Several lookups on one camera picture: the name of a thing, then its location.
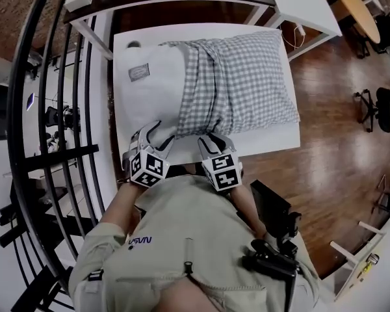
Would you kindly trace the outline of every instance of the black chair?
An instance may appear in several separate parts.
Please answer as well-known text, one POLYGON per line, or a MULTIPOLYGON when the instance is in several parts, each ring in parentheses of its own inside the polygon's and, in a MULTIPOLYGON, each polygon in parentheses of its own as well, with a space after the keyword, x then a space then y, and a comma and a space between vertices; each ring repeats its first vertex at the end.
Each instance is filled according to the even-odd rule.
POLYGON ((356 97, 360 97, 362 102, 367 107, 367 113, 363 119, 358 120, 360 124, 370 118, 370 128, 367 132, 372 132, 374 118, 378 119, 378 125, 386 133, 390 133, 390 89, 377 89, 377 102, 374 104, 370 92, 365 89, 362 93, 356 92, 356 97), (364 94, 368 94, 368 100, 364 98, 364 94))

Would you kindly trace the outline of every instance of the white desk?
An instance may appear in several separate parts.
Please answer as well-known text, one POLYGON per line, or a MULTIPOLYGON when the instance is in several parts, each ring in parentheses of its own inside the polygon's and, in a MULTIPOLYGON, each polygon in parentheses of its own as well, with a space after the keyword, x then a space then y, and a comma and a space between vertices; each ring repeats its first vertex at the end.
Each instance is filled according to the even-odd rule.
MULTIPOLYGON (((105 58, 112 60, 113 54, 104 42, 95 34, 85 22, 90 16, 101 13, 112 12, 122 8, 128 8, 150 3, 162 3, 168 1, 199 1, 199 0, 93 0, 90 6, 74 10, 65 15, 65 22, 70 22, 87 40, 95 45, 105 58)), ((276 28, 283 21, 291 21, 316 29, 322 34, 301 48, 289 53, 288 58, 292 60, 299 55, 309 51, 315 46, 329 40, 334 36, 341 36, 338 23, 326 0, 201 0, 201 1, 228 1, 232 3, 243 3, 252 5, 253 10, 245 20, 244 24, 255 25, 269 6, 275 6, 276 14, 265 25, 276 28)))
MULTIPOLYGON (((263 30, 262 27, 253 25, 238 25, 230 23, 193 23, 166 25, 163 27, 154 27, 127 31, 114 36, 114 59, 116 53, 124 50, 127 44, 138 40, 142 46, 159 45, 163 42, 174 40, 197 40, 200 38, 227 38, 238 34, 249 34, 263 30)), ((283 68, 283 74, 286 89, 289 97, 296 106, 293 80, 291 69, 287 60, 285 46, 280 43, 280 58, 283 68)), ((122 106, 121 87, 116 77, 116 68, 114 69, 114 105, 116 113, 116 128, 118 137, 118 147, 120 156, 129 149, 130 139, 127 135, 135 131, 126 131, 127 115, 122 106)), ((290 148, 300 147, 299 123, 286 123, 282 125, 273 125, 265 129, 256 129, 243 133, 232 134, 229 136, 237 149, 239 156, 254 155, 257 153, 266 153, 290 148)), ((171 164, 193 163, 202 160, 198 148, 198 136, 192 135, 176 140, 168 161, 171 164)))
POLYGON ((326 0, 275 0, 275 2, 276 13, 265 27, 277 28, 283 21, 290 21, 321 32, 316 38, 290 52, 289 61, 335 36, 342 36, 337 20, 326 0))

